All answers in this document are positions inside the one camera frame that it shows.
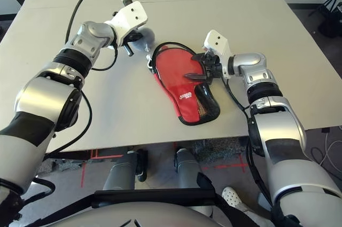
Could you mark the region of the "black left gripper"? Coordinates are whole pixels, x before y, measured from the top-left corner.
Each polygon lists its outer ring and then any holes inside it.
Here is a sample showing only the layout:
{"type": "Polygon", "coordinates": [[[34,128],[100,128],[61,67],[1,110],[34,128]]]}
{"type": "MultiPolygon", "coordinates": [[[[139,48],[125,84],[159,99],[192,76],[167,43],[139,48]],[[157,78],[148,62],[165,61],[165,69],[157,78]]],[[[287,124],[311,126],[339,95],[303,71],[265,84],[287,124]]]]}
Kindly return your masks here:
{"type": "Polygon", "coordinates": [[[145,47],[143,29],[134,29],[123,39],[122,45],[129,57],[134,55],[130,44],[135,48],[145,47]]]}

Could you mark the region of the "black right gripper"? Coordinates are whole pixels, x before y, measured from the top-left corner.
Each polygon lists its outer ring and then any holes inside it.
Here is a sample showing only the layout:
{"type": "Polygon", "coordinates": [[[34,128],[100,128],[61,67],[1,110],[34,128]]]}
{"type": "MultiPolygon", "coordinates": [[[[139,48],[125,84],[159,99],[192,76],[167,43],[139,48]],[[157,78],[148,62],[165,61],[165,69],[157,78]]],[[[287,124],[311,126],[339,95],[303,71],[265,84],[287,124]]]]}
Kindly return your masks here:
{"type": "Polygon", "coordinates": [[[213,52],[199,53],[193,55],[191,59],[202,61],[206,74],[187,73],[183,75],[184,78],[191,81],[206,81],[208,84],[212,84],[214,79],[220,79],[223,76],[220,58],[213,52]]]}

